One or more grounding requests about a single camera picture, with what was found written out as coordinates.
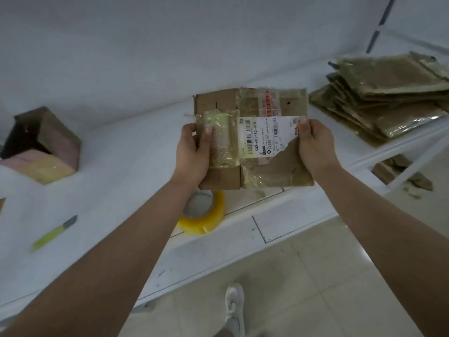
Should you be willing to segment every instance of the green utility knife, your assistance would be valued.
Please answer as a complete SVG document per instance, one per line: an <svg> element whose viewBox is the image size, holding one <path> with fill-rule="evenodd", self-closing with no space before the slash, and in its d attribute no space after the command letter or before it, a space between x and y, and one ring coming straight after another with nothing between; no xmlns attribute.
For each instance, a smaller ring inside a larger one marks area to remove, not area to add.
<svg viewBox="0 0 449 337"><path fill-rule="evenodd" d="M73 216L72 218L70 218L69 220L64 222L62 225L56 227L54 230L52 230L52 231L48 232L47 234L45 234L42 238L40 238L39 240L37 240L35 243L33 243L31 245L31 252L37 251L43 245L45 245L46 243L49 243L54 238L59 236L59 234L61 234L67 228L69 228L71 225L73 225L76 222L76 219L78 219L78 215Z"/></svg>

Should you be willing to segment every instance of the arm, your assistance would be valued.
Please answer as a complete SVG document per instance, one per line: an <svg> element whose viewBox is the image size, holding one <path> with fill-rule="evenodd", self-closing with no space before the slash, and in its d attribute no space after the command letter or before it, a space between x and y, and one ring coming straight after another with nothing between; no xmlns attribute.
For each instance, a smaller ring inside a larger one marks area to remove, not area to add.
<svg viewBox="0 0 449 337"><path fill-rule="evenodd" d="M183 127L171 180L42 291L9 336L116 336L209 164L210 130L196 149Z"/></svg>
<svg viewBox="0 0 449 337"><path fill-rule="evenodd" d="M334 137L302 120L300 155L396 298L426 336L448 333L449 240L345 171Z"/></svg>

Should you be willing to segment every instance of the forearm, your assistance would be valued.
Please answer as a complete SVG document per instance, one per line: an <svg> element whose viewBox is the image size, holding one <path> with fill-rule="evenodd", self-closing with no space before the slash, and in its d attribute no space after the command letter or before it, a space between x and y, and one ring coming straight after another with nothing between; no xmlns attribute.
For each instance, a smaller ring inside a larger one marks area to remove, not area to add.
<svg viewBox="0 0 449 337"><path fill-rule="evenodd" d="M43 290L5 336L117 335L192 191L167 183Z"/></svg>
<svg viewBox="0 0 449 337"><path fill-rule="evenodd" d="M445 333L449 241L342 168L317 182L421 331Z"/></svg>

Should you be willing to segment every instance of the foot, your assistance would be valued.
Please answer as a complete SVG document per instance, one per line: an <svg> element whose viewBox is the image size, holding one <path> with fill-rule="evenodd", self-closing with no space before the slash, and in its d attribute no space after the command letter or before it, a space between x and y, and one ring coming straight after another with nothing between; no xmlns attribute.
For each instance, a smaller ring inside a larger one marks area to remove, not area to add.
<svg viewBox="0 0 449 337"><path fill-rule="evenodd" d="M243 324L243 303L245 295L243 288L238 283L232 283L226 290L226 321L236 319L239 323L239 337L245 337L245 325Z"/></svg>

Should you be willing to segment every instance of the packing tape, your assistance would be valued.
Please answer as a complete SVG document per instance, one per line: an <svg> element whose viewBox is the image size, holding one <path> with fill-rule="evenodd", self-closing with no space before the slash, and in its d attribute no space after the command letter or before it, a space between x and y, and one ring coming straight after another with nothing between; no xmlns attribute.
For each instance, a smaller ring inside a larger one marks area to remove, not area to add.
<svg viewBox="0 0 449 337"><path fill-rule="evenodd" d="M225 218L224 193L198 190L188 199L178 226L186 233L203 235L216 229Z"/></svg>

